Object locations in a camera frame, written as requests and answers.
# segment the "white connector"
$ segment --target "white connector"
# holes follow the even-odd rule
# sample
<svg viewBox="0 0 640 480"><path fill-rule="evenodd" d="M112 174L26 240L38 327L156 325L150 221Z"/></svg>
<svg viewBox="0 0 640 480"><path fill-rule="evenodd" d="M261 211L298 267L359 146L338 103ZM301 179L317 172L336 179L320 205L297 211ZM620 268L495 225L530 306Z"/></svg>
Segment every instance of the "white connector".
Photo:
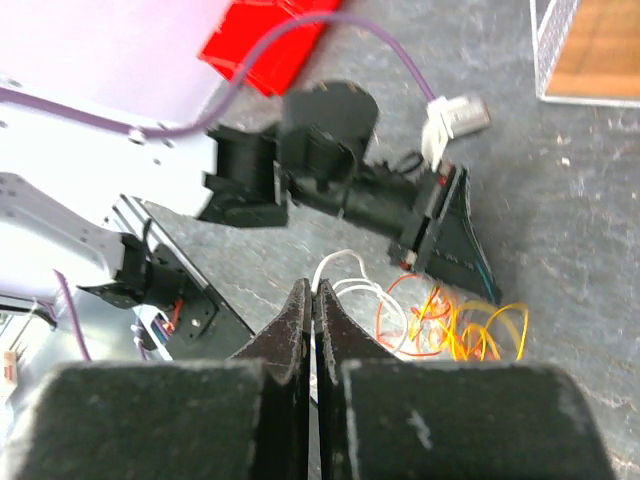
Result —
<svg viewBox="0 0 640 480"><path fill-rule="evenodd" d="M491 124L485 103L478 97L436 98L427 105L422 127L422 156L436 171L449 140L477 132Z"/></svg>

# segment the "gray stone floor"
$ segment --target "gray stone floor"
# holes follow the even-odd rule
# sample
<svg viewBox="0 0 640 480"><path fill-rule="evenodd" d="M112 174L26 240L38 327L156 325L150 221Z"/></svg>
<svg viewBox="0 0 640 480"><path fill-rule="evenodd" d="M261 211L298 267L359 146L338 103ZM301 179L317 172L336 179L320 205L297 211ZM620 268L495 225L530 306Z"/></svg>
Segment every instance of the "gray stone floor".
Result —
<svg viewBox="0 0 640 480"><path fill-rule="evenodd" d="M573 375L619 478L640 478L640 112L539 103L524 0L350 0L345 8L396 35L436 94L487 100L493 127L448 150L471 166L480 242L505 300L531 308L528 360ZM424 99L388 47L332 28L299 85L335 78L361 84L379 103L371 161L418 145ZM277 99L246 91L225 123L252 129L278 112ZM399 273L386 265L384 239L308 209L294 208L287 229L258 231L151 210L256 328L277 313L296 278L311 277L335 250L361 252L381 284ZM351 262L327 271L355 273ZM374 306L367 297L348 302L366 328Z"/></svg>

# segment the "white wire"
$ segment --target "white wire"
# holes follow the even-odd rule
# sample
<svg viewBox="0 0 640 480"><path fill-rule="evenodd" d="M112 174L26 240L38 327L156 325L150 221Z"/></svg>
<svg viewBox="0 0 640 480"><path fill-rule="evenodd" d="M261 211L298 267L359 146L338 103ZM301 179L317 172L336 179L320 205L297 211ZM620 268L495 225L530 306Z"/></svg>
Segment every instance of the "white wire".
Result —
<svg viewBox="0 0 640 480"><path fill-rule="evenodd" d="M378 285L376 282L372 282L371 280L368 280L366 278L361 278L361 277L345 278L343 280L338 280L336 283L332 285L332 287L334 290L336 290L340 285L344 285L345 283L357 283L357 282L362 282L364 284L371 285L373 288L379 288L380 290L382 290L382 287Z"/></svg>
<svg viewBox="0 0 640 480"><path fill-rule="evenodd" d="M334 290L335 292L338 292L338 290L337 290L337 289L338 289L338 287L339 287L339 286L344 285L344 284L346 284L346 283L358 283L358 282L364 283L365 285L371 285L371 286L372 286L373 288L375 288L377 291L382 292L382 293L386 293L386 292L382 289L382 287L380 286L380 284L378 284L378 283L376 283L376 282L373 282L373 281L371 281L371 280L367 280L366 278L345 278L345 279L343 279L343 280L339 280L339 281L337 281L336 283L334 283L334 284L332 285L332 287L333 287L333 290ZM389 308L389 304L387 303L387 301L386 301L386 300L384 300L384 299L380 299L380 301L382 302L382 305L383 305L383 307L384 307L386 310L390 310L390 308Z"/></svg>
<svg viewBox="0 0 640 480"><path fill-rule="evenodd" d="M345 255L350 255L358 260L360 264L360 273L362 273L362 277L371 282L369 276L367 275L367 270L364 266L364 260L360 255L350 249L340 250L339 252L332 253L331 255L327 255L322 259L322 261L318 264L318 268L316 268L316 273L313 275L313 280L311 281L311 293L314 295L318 293L318 286L320 285L320 276L322 275L323 270L326 268L329 262L332 262L336 258L344 257Z"/></svg>
<svg viewBox="0 0 640 480"><path fill-rule="evenodd" d="M389 295L387 292L383 290L379 290L375 287L372 287L371 285L353 285L351 287L345 288L344 290L340 290L340 292L338 292L336 295L338 298L340 298L346 293L355 292L358 290L366 290L369 292L373 292L378 296L378 298L384 298L384 300L389 302L391 306L396 310L398 315L400 315L400 318L402 318L403 327L404 327L402 329L402 337L400 337L400 341L398 342L398 345L393 350L391 350L392 354L398 353L400 351L400 348L402 348L402 345L404 345L404 342L406 342L407 338L409 337L409 319L407 318L407 315L402 310L402 307L400 306L398 301L395 298L393 298L391 295Z"/></svg>

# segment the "wooden surface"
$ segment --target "wooden surface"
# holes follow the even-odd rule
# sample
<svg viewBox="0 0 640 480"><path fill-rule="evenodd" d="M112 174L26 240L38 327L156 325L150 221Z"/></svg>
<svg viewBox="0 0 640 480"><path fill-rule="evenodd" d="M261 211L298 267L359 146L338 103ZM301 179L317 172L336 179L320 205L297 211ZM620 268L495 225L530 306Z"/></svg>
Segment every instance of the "wooden surface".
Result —
<svg viewBox="0 0 640 480"><path fill-rule="evenodd" d="M640 98L640 1L583 0L547 93Z"/></svg>

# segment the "red plastic box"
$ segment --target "red plastic box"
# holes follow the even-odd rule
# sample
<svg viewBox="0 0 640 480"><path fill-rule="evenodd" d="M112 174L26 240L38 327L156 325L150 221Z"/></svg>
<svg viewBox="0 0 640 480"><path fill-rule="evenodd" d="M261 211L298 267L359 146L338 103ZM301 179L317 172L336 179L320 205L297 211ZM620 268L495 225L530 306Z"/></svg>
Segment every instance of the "red plastic box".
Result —
<svg viewBox="0 0 640 480"><path fill-rule="evenodd" d="M199 55L227 80L260 37L276 25L303 13L337 10L342 0L236 0ZM264 95L282 95L325 25L306 25L276 40L249 72L247 83Z"/></svg>

